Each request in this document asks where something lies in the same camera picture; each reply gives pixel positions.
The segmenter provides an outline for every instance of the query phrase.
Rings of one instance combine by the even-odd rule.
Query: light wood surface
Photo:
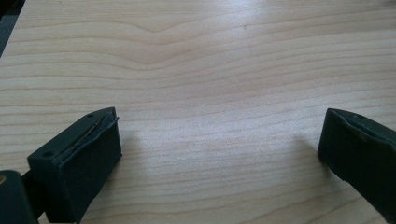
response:
[[[396,129],[395,63],[390,0],[27,0],[0,169],[114,105],[123,157],[82,223],[385,223],[316,150],[328,107]]]

